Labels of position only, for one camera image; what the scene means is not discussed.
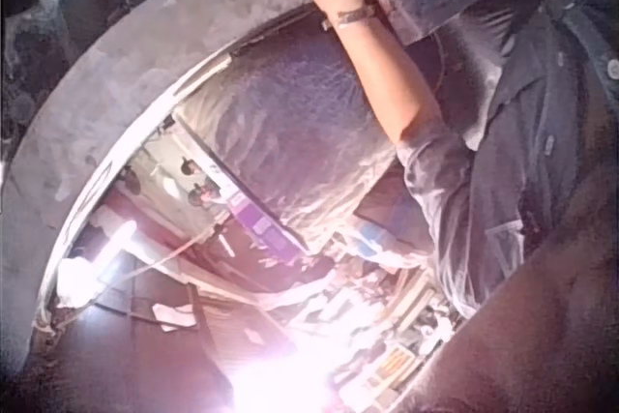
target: person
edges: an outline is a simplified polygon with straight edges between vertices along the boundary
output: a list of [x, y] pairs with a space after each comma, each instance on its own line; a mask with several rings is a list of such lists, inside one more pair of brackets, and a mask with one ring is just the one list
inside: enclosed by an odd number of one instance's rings
[[[617, 0], [545, 0], [522, 22], [476, 153], [446, 126], [419, 69], [365, 0], [314, 2], [398, 147], [436, 275], [470, 317], [560, 223], [591, 166], [616, 155], [617, 80], [608, 70], [619, 62], [603, 32]], [[577, 35], [598, 23], [581, 44]]]
[[471, 317], [398, 411], [617, 411], [619, 0], [535, 0], [476, 154], [364, 0], [314, 1], [398, 145], [445, 291]]

